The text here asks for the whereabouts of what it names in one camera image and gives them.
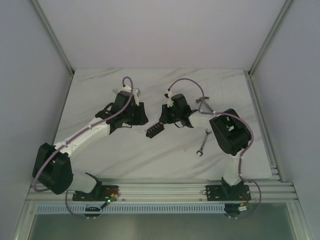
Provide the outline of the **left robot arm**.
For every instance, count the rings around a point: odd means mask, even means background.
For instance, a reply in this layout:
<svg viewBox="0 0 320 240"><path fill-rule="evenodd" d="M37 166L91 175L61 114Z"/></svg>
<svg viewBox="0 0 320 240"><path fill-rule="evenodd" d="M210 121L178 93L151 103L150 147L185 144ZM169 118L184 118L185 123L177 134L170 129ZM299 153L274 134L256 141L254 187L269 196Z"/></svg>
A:
<svg viewBox="0 0 320 240"><path fill-rule="evenodd" d="M139 95L140 90L137 88L118 92L114 102L96 113L81 130L53 145L42 144L32 171L33 189L38 191L36 185L41 183L45 191L52 191L56 195L65 191L77 191L83 192L90 201L99 200L103 193L101 182L88 172L74 172L72 162L81 151L123 125L145 125L148 118L144 103L139 101Z"/></svg>

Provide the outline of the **clear plastic fuse box cover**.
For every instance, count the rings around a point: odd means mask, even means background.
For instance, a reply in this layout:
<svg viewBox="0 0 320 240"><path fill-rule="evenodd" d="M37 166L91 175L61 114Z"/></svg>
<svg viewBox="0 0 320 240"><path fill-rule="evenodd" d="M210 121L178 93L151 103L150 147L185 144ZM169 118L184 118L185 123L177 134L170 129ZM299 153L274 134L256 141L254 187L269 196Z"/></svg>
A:
<svg viewBox="0 0 320 240"><path fill-rule="evenodd" d="M148 128L149 128L148 124L139 125L137 127L137 132L139 134L144 134L145 135L147 133Z"/></svg>

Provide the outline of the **black fuse box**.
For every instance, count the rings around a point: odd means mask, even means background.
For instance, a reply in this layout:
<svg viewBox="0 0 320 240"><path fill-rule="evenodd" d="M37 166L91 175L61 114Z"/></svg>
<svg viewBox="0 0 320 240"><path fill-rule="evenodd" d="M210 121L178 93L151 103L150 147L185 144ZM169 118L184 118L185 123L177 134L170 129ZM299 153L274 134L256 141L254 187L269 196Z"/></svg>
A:
<svg viewBox="0 0 320 240"><path fill-rule="evenodd" d="M152 139L156 135L158 135L160 132L164 130L164 124L162 122L157 122L156 124L152 125L146 130L145 136L147 138Z"/></svg>

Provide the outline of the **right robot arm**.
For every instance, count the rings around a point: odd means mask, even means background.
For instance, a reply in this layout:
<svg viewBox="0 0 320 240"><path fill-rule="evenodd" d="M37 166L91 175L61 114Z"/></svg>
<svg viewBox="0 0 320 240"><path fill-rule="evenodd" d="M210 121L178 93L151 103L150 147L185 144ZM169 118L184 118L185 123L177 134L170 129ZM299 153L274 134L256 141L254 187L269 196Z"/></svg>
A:
<svg viewBox="0 0 320 240"><path fill-rule="evenodd" d="M159 121L163 124L180 122L183 127L203 128L212 132L220 149L229 157L225 160L221 193L228 200L239 194L238 184L244 181L241 174L243 154L253 143L250 126L238 113L229 108L223 112L192 110L181 93L167 92L167 103L162 106Z"/></svg>

